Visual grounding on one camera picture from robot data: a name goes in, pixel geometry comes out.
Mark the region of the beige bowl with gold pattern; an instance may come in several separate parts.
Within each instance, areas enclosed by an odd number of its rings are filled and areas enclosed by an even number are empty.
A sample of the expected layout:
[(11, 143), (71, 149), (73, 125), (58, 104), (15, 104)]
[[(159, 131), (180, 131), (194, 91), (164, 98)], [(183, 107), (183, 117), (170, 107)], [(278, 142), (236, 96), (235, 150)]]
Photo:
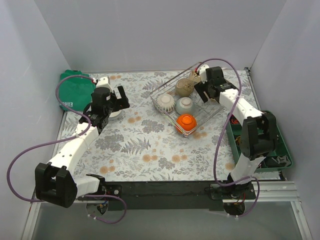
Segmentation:
[(195, 72), (195, 71), (191, 71), (188, 75), (188, 79), (193, 81), (195, 84), (201, 82), (201, 77)]

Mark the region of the olive bowl with drawing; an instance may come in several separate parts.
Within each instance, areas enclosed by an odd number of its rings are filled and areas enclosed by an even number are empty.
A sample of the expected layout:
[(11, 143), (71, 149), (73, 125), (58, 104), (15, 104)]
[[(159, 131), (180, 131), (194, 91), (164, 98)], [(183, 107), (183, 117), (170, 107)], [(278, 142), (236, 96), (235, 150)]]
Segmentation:
[(194, 91), (194, 82), (188, 78), (181, 78), (175, 84), (175, 93), (180, 97), (188, 97)]

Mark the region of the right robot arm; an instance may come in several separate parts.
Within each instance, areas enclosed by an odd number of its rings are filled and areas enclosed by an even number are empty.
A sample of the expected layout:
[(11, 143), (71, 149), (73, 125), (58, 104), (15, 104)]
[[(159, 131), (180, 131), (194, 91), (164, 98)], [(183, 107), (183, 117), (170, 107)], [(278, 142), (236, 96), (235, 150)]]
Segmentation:
[(272, 113), (264, 113), (241, 97), (241, 90), (224, 77), (221, 67), (198, 67), (195, 73), (200, 82), (194, 88), (203, 102), (216, 100), (228, 109), (241, 125), (239, 140), (240, 157), (227, 182), (217, 181), (209, 192), (214, 195), (237, 199), (252, 187), (252, 177), (259, 164), (277, 146), (277, 122)]

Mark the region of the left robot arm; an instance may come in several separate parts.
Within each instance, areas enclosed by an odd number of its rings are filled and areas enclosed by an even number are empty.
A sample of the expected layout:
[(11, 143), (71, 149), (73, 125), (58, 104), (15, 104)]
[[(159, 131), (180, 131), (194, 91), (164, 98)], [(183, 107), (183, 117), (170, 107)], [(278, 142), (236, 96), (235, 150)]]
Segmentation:
[(95, 200), (106, 196), (104, 178), (96, 174), (74, 177), (75, 168), (91, 143), (102, 133), (113, 112), (130, 107), (123, 86), (118, 86), (120, 98), (106, 86), (96, 87), (91, 102), (84, 108), (81, 118), (63, 148), (48, 163), (35, 168), (35, 195), (42, 201), (64, 208), (75, 199), (91, 195)]

